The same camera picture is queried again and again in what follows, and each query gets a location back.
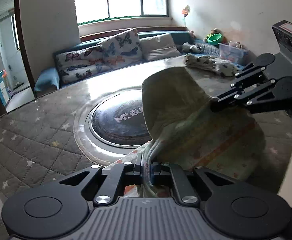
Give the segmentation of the colourful patterned baby garment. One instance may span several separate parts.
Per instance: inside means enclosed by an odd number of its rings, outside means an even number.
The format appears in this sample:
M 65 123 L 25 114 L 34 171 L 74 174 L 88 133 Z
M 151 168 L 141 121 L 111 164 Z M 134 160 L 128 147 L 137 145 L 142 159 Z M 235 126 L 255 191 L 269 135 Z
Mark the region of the colourful patterned baby garment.
M 246 180 L 258 166 L 265 136 L 245 109 L 213 108 L 213 98 L 184 67 L 157 72 L 142 83 L 143 116 L 151 140 L 122 161 L 141 157 L 145 179 L 141 197 L 165 197 L 168 190 L 151 181 L 152 161 L 185 170 L 210 168 Z

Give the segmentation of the clear plastic storage box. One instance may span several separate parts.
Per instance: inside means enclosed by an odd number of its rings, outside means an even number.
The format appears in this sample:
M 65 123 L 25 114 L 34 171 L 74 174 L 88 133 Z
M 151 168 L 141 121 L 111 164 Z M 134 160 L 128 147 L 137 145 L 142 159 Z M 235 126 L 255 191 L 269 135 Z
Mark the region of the clear plastic storage box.
M 219 57 L 232 63 L 244 64 L 248 57 L 248 50 L 239 49 L 223 43 L 219 43 Z

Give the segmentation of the white polka dot garment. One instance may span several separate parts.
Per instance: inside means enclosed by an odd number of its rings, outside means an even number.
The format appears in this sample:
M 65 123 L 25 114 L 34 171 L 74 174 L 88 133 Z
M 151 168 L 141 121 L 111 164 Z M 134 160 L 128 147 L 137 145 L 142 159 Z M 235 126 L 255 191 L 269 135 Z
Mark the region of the white polka dot garment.
M 213 55 L 188 53 L 184 56 L 184 64 L 188 68 L 209 71 L 221 77 L 232 77 L 239 72 L 239 68 L 232 62 Z

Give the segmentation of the green plastic bowl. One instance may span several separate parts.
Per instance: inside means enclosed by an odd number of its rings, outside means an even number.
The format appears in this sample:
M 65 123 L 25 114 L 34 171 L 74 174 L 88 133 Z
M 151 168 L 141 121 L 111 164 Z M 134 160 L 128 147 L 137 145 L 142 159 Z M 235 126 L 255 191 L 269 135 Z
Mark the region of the green plastic bowl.
M 211 34 L 207 38 L 207 42 L 213 46 L 218 45 L 223 41 L 223 35 L 221 33 Z

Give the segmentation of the teddy bear toy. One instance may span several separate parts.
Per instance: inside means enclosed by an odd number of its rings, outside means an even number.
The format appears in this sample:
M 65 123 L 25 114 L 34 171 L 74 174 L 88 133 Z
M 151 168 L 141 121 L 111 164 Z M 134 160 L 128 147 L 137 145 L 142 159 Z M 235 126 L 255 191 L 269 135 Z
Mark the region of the teddy bear toy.
M 211 45 L 218 45 L 219 43 L 226 43 L 227 38 L 220 29 L 215 28 L 204 38 L 204 42 Z

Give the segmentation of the grey plush toy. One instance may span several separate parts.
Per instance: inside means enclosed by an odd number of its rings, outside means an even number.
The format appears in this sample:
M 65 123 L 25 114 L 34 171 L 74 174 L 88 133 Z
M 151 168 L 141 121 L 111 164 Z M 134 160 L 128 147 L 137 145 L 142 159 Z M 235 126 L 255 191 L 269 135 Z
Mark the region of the grey plush toy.
M 182 51 L 186 54 L 200 54 L 202 53 L 202 48 L 197 44 L 189 44 L 188 42 L 185 42 L 182 44 Z

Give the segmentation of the beige plain cushion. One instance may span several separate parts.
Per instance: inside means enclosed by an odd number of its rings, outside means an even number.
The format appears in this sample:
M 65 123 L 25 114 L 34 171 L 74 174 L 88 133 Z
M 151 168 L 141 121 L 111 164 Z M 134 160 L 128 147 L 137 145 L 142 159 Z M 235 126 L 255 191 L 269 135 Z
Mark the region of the beige plain cushion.
M 143 58 L 146 61 L 181 56 L 170 33 L 140 39 Z

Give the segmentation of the blue sofa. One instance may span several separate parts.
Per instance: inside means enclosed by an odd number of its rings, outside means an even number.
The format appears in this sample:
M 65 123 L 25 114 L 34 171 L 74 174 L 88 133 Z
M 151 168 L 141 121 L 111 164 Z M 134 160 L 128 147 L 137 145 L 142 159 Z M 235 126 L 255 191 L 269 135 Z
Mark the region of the blue sofa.
M 197 58 L 196 67 L 222 77 L 232 77 L 243 68 L 222 59 L 215 46 L 195 42 L 191 32 L 142 34 L 130 29 L 101 41 L 55 52 L 55 65 L 41 72 L 34 91 L 40 96 L 105 72 L 178 56 Z

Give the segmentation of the long butterfly print pillow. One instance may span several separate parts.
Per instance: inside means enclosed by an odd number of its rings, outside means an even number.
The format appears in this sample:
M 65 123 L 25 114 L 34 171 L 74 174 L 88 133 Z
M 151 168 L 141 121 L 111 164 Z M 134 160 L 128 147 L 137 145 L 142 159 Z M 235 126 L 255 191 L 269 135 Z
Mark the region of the long butterfly print pillow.
M 103 59 L 103 48 L 92 46 L 55 56 L 58 73 L 64 85 L 112 70 Z

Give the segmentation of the square butterfly print cushion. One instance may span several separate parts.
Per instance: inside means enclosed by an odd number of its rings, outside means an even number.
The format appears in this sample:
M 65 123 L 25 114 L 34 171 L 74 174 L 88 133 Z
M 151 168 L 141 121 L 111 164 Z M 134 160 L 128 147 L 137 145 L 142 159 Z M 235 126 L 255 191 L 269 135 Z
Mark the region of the square butterfly print cushion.
M 103 48 L 103 61 L 112 69 L 140 63 L 143 59 L 137 29 L 111 36 L 97 45 Z

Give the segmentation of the blue white small cabinet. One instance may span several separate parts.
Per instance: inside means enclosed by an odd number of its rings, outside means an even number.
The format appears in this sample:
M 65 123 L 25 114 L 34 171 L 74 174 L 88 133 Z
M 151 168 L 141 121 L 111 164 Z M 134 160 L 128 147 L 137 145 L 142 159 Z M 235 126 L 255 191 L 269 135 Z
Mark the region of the blue white small cabinet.
M 0 72 L 0 99 L 4 107 L 10 102 L 13 94 L 9 87 L 8 74 L 6 70 Z

